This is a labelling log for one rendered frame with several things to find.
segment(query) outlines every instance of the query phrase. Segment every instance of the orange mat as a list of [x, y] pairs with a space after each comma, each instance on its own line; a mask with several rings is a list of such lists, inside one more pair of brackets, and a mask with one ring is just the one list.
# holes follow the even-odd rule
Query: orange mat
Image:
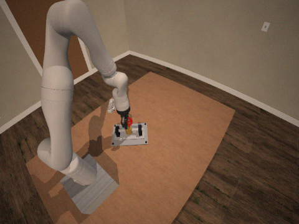
[[148, 125], [148, 145], [111, 147], [117, 112], [108, 102], [72, 127], [74, 151], [90, 154], [119, 183], [83, 215], [60, 183], [64, 176], [35, 156], [27, 168], [54, 223], [170, 224], [213, 158], [234, 110], [149, 72], [128, 87], [133, 123]]

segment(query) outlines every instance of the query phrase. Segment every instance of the gold cylinder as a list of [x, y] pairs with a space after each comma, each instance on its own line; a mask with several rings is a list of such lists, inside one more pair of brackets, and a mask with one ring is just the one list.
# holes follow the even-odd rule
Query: gold cylinder
[[127, 135], [132, 134], [132, 126], [130, 126], [128, 129], [126, 129], [126, 134]]

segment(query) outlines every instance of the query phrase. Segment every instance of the end effector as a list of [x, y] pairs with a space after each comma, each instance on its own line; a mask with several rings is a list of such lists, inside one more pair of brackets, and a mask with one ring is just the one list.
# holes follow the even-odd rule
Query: end effector
[[130, 112], [130, 102], [126, 93], [128, 87], [128, 77], [122, 72], [115, 72], [109, 77], [102, 75], [104, 82], [107, 85], [116, 87], [112, 91], [112, 96], [115, 102], [117, 113], [121, 116], [121, 125], [128, 129], [128, 115]]

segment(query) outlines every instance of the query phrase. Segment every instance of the gray base plate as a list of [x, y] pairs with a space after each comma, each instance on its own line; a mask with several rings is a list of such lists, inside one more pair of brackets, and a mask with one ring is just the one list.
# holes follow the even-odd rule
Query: gray base plate
[[[142, 125], [142, 135], [139, 136], [138, 125]], [[120, 137], [115, 134], [115, 128], [119, 126]], [[112, 132], [111, 146], [137, 146], [148, 144], [148, 126], [146, 123], [132, 124], [132, 134], [127, 135], [126, 130], [121, 124], [115, 124]]]
[[94, 183], [82, 186], [68, 176], [60, 182], [80, 212], [91, 215], [113, 193], [118, 184], [91, 155], [87, 155], [84, 160], [94, 169], [97, 168], [97, 179]]

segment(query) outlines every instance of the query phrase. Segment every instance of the dark wooden floor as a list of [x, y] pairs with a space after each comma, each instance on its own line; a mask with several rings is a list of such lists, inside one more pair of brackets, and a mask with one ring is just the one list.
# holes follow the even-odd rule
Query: dark wooden floor
[[[298, 127], [153, 62], [129, 55], [116, 64], [129, 84], [155, 72], [235, 109], [212, 162], [173, 224], [299, 223]], [[112, 89], [99, 73], [76, 84], [72, 125], [109, 100]], [[1, 223], [53, 223], [26, 167], [48, 137], [41, 108], [0, 135]]]

